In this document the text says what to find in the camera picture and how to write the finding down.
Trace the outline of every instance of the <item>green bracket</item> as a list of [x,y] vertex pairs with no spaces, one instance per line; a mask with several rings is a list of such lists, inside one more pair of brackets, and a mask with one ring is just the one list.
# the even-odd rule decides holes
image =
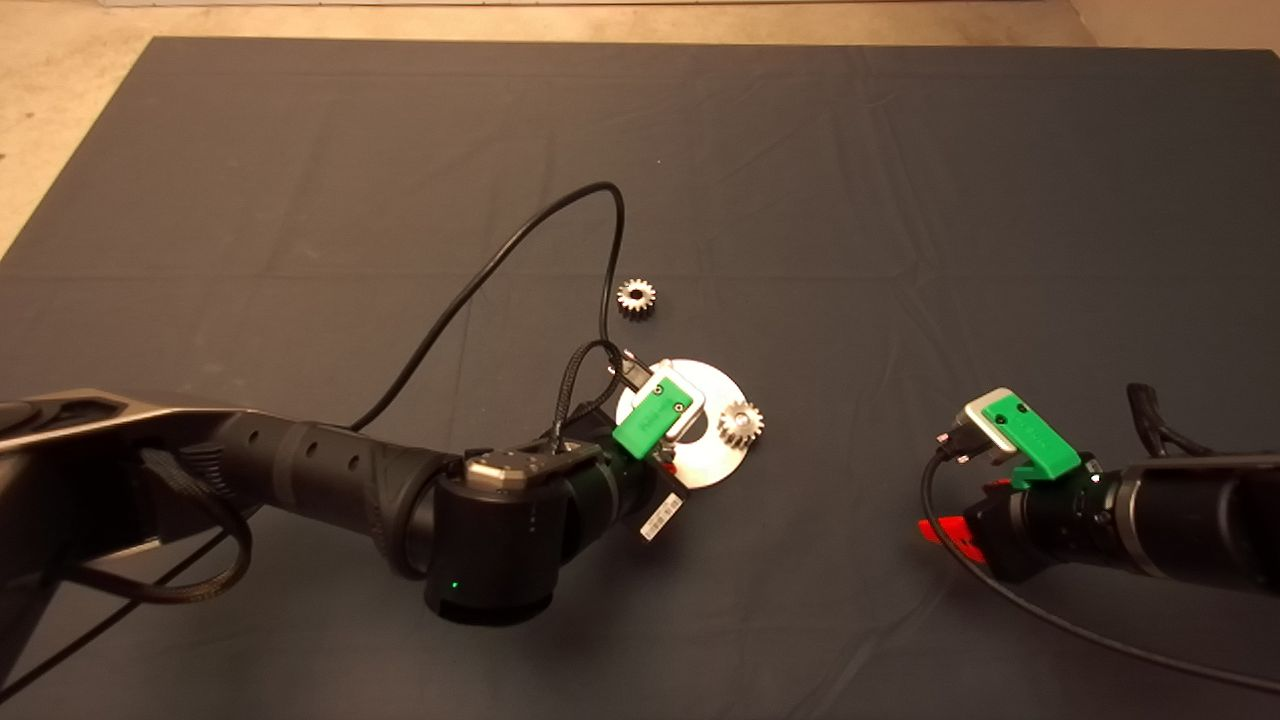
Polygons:
[[1056,480],[1080,466],[1080,454],[1068,445],[1034,410],[1016,395],[1007,395],[982,409],[1028,462],[1014,468],[1010,483],[1027,489],[1033,482]]
[[671,379],[659,380],[622,424],[613,428],[613,439],[636,460],[644,459],[662,436],[689,410],[694,398]]

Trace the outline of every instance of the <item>black cylindrical joint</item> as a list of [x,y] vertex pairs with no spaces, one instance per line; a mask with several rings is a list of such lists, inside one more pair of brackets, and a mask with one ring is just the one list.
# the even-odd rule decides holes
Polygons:
[[1148,571],[1221,588],[1263,584],[1263,569],[1245,534],[1239,488],[1229,473],[1144,473],[1133,492],[1132,516],[1121,521],[1133,528]]
[[370,536],[397,573],[422,575],[407,556],[406,528],[453,456],[257,413],[228,419],[214,445],[236,496]]
[[1020,524],[1041,551],[1059,562],[1133,570],[1115,530],[1120,473],[1080,468],[1021,493]]
[[568,475],[571,502],[564,529],[568,562],[614,523],[635,512],[653,492],[653,470],[612,437],[596,437],[600,459]]
[[447,620],[520,623],[543,611],[559,578],[568,486],[484,489],[435,484],[428,606]]

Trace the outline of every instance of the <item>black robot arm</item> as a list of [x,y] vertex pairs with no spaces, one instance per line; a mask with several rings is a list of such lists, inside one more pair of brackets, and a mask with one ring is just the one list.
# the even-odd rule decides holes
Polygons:
[[73,391],[0,410],[0,582],[29,597],[83,562],[211,527],[156,482],[142,448],[170,454],[238,510],[269,505],[369,536],[397,574],[426,580],[435,612],[470,624],[536,615],[561,565],[686,493],[621,448],[599,411],[564,428],[566,451],[535,441],[463,457],[189,400]]

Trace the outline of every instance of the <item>metal gear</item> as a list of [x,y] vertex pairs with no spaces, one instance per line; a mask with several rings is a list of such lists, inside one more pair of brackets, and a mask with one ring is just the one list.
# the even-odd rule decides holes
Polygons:
[[716,425],[724,445],[746,450],[764,432],[764,415],[755,405],[740,400],[724,407]]
[[631,278],[618,286],[618,311],[628,320],[643,320],[653,314],[658,302],[658,292],[653,283],[641,278]]

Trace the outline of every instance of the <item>concrete floor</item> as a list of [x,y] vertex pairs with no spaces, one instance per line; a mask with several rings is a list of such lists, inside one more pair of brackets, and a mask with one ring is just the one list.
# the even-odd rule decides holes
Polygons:
[[120,8],[0,0],[0,255],[156,35],[1280,47],[1276,0]]

